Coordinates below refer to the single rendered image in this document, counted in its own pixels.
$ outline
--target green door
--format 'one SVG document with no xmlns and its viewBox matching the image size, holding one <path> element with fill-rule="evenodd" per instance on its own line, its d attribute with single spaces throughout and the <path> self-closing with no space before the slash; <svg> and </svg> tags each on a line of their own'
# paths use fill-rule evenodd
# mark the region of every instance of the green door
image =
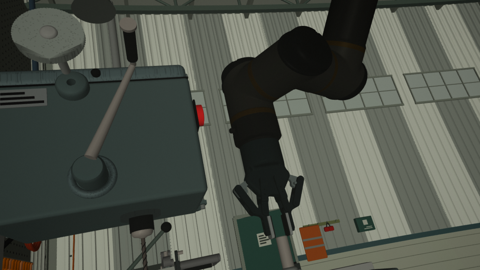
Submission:
<svg viewBox="0 0 480 270">
<path fill-rule="evenodd" d="M 276 237 L 284 236 L 280 210 L 270 211 Z M 264 235 L 262 222 L 258 217 L 237 219 L 241 248 L 245 261 L 244 270 L 282 270 L 280 255 L 276 246 L 276 238 L 269 240 Z M 292 258 L 295 262 L 293 246 L 288 238 Z"/>
</svg>

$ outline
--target window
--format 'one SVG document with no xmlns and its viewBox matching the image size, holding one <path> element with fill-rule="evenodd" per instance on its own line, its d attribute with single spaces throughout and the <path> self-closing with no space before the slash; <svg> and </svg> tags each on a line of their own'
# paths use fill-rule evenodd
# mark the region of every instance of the window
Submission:
<svg viewBox="0 0 480 270">
<path fill-rule="evenodd" d="M 354 98 L 332 100 L 322 97 L 322 101 L 326 113 L 403 105 L 391 75 L 369 77 L 363 90 Z"/>
<path fill-rule="evenodd" d="M 225 119 L 227 123 L 230 123 L 230 117 L 228 116 L 227 103 L 225 102 L 225 95 L 220 90 L 222 96 L 223 110 L 225 112 Z M 310 105 L 308 103 L 307 95 L 305 92 L 294 89 L 288 94 L 280 97 L 273 102 L 275 113 L 277 118 L 312 115 Z"/>
<path fill-rule="evenodd" d="M 415 104 L 480 97 L 480 81 L 473 68 L 403 75 Z"/>
<path fill-rule="evenodd" d="M 205 96 L 203 91 L 192 91 L 192 100 L 195 100 L 195 105 L 201 105 L 204 109 L 205 122 L 204 126 L 210 125 L 208 121 L 207 108 L 205 106 Z"/>
</svg>

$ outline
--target robotic arm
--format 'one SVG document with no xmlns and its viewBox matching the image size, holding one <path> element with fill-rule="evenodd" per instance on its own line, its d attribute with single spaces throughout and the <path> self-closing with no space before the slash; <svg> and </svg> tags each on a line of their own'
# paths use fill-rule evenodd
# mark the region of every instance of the robotic arm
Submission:
<svg viewBox="0 0 480 270">
<path fill-rule="evenodd" d="M 282 212 L 286 235 L 295 229 L 291 211 L 300 204 L 304 179 L 299 176 L 288 201 L 281 132 L 273 102 L 293 89 L 329 99 L 358 95 L 367 81 L 365 44 L 378 0 L 332 0 L 323 36 L 299 26 L 258 55 L 230 63 L 222 72 L 235 146 L 240 149 L 245 182 L 258 207 L 240 186 L 233 189 L 251 216 L 260 217 L 265 235 L 275 238 L 268 197 Z"/>
</svg>

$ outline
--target blue pipe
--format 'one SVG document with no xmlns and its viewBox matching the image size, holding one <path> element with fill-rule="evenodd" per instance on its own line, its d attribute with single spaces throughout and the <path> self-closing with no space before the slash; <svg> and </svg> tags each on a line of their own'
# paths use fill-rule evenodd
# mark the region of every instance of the blue pipe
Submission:
<svg viewBox="0 0 480 270">
<path fill-rule="evenodd" d="M 28 0 L 28 8 L 29 10 L 35 9 L 35 0 Z M 32 71 L 38 71 L 38 62 L 32 60 Z"/>
</svg>

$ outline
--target white label with black lines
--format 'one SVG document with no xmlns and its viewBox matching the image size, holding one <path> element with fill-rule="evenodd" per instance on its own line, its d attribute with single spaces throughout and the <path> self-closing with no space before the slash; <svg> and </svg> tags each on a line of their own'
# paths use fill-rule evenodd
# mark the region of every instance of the white label with black lines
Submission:
<svg viewBox="0 0 480 270">
<path fill-rule="evenodd" d="M 265 236 L 265 233 L 257 233 L 257 240 L 259 247 L 272 244 L 272 240 L 268 239 L 268 237 Z"/>
<path fill-rule="evenodd" d="M 47 105 L 47 89 L 0 89 L 0 109 Z"/>
</svg>

